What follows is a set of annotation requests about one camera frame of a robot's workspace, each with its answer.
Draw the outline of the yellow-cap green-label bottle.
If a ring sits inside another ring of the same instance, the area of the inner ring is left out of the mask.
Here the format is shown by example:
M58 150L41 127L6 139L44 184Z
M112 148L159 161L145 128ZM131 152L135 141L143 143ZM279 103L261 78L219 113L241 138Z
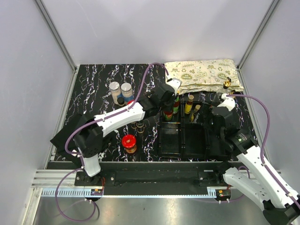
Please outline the yellow-cap green-label bottle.
M163 111L165 121L171 121L173 118L173 107L170 106Z
M173 114L177 114L179 111L179 105L180 105L180 96L179 93L176 95L176 99L173 105Z

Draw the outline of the yellow-cap green-label bottle front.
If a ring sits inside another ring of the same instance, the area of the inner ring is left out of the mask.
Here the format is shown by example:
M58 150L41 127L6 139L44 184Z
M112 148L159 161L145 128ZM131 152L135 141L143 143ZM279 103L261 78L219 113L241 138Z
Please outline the yellow-cap green-label bottle front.
M173 118L173 107L170 106L163 111L165 121L171 121Z

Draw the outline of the yellow-label beige-cap bottle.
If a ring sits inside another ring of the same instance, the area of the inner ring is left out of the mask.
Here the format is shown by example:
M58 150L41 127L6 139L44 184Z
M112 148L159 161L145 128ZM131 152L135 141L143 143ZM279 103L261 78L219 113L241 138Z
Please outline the yellow-label beige-cap bottle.
M192 114L191 114L191 117L190 117L190 122L193 122L196 118L196 115L198 113L198 111L200 110L201 106L200 105L196 105Z
M188 99L185 103L185 109L184 109L184 113L185 114L190 114L191 110L192 110L192 106L193 106L193 101L194 101L194 96L193 95L189 95Z

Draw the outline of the glass oil bottle gold spout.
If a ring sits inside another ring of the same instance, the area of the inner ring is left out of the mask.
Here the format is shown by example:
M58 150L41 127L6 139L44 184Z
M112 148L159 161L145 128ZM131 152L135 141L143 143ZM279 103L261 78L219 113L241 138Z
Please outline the glass oil bottle gold spout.
M217 90L216 97L218 100L221 99L223 94L231 93L231 90L230 90L231 82L232 82L231 78L227 77L227 79L223 82L223 86Z

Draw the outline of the red-lid chili sauce jar front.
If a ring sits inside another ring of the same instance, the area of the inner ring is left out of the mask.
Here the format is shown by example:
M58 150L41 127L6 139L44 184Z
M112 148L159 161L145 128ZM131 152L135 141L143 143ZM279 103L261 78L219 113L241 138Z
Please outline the red-lid chili sauce jar front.
M136 138L133 135L125 135L121 140L125 152L129 155L134 155L137 151Z

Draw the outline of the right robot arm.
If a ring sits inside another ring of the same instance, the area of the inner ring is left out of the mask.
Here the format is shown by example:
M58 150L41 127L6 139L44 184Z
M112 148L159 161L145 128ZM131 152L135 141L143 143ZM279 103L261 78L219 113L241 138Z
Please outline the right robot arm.
M299 193L272 167L252 135L235 126L232 111L225 106L210 106L199 118L203 127L219 139L221 147L256 178L252 181L224 161L213 173L214 183L238 189L262 210L271 225L289 225L297 219L300 215Z

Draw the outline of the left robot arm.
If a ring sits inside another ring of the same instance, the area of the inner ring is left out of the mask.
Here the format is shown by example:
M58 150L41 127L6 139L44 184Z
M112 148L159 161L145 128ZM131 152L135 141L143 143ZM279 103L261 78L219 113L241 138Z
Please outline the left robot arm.
M147 119L163 110L171 110L179 87L180 84L171 80L125 107L86 121L84 117L81 118L71 137L79 151L81 168L86 172L85 180L90 185L95 186L101 181L98 154L102 151L103 139L128 123Z

